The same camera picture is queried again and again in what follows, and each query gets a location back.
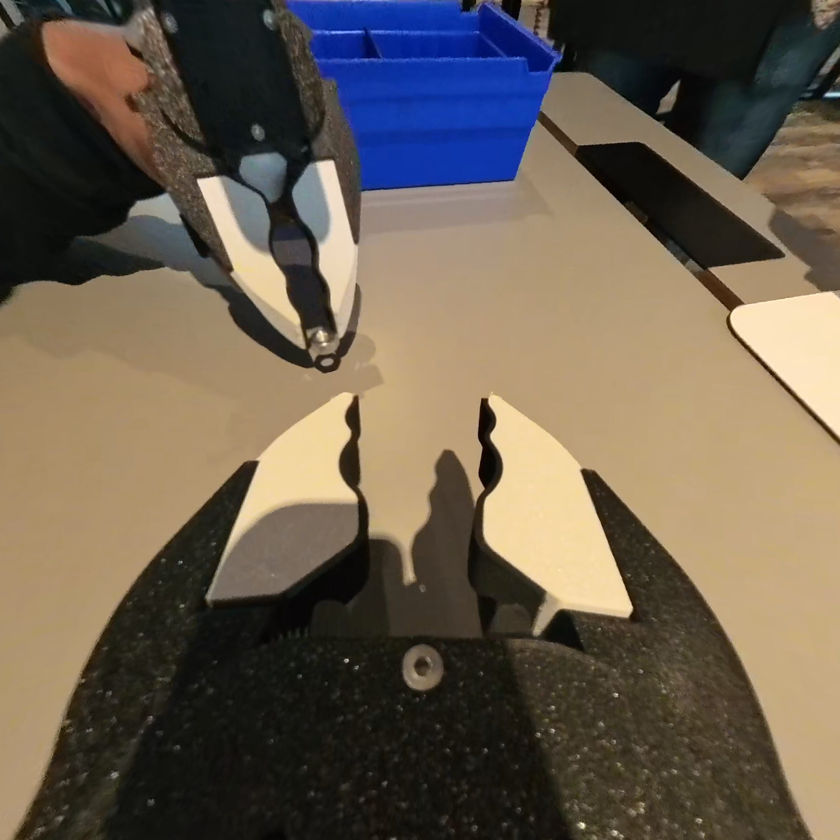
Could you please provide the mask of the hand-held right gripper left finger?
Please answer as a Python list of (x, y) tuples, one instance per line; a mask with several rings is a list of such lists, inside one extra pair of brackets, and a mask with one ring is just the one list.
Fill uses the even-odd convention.
[(210, 606), (296, 594), (359, 541), (358, 409), (356, 395), (341, 393), (257, 458), (206, 594)]

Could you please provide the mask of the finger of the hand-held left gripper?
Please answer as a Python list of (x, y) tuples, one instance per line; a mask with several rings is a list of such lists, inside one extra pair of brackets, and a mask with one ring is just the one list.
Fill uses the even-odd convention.
[(342, 340), (352, 320), (359, 247), (334, 160), (310, 163), (291, 190), (290, 207), (287, 293), (303, 340), (307, 330), (318, 326)]
[(311, 167), (280, 174), (280, 219), (252, 185), (228, 175), (196, 180), (221, 240), (229, 274), (269, 325), (301, 351), (314, 328), (312, 243), (298, 211), (299, 185)]

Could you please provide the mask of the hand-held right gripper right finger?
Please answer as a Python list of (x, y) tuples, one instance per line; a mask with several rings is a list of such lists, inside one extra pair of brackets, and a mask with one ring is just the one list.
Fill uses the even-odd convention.
[(468, 579), (484, 637), (561, 638), (567, 614), (634, 605), (579, 462), (496, 393), (479, 407), (481, 492)]

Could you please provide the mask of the silver hex bolt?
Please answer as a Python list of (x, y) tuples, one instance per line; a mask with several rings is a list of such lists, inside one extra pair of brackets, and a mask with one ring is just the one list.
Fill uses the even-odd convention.
[(322, 373), (336, 371), (340, 366), (340, 336), (327, 327), (318, 326), (306, 331), (307, 350), (313, 367)]

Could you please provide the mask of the blue plastic bin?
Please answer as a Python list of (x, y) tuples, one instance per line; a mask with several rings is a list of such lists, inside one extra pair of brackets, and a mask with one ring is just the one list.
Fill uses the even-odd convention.
[(512, 181), (558, 61), (493, 3), (289, 2), (335, 82), (362, 188)]

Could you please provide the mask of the person's left forearm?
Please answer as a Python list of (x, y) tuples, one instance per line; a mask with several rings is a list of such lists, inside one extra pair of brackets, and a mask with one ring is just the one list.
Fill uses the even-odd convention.
[(133, 23), (49, 16), (2, 38), (2, 299), (20, 282), (47, 277), (75, 239), (112, 231), (135, 204), (165, 192), (49, 68), (40, 30), (64, 19), (124, 28), (143, 59)]

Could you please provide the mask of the person's left hand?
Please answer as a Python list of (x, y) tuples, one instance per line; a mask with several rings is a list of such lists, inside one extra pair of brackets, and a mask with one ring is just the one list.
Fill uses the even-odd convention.
[(125, 29), (64, 19), (43, 24), (40, 32), (54, 75), (131, 162), (162, 185), (138, 104), (150, 88), (150, 73), (132, 52)]

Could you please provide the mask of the white monitor stand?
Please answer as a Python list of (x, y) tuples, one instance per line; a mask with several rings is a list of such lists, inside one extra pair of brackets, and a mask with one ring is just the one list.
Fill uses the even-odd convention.
[(728, 316), (741, 344), (839, 439), (839, 292), (742, 304)]

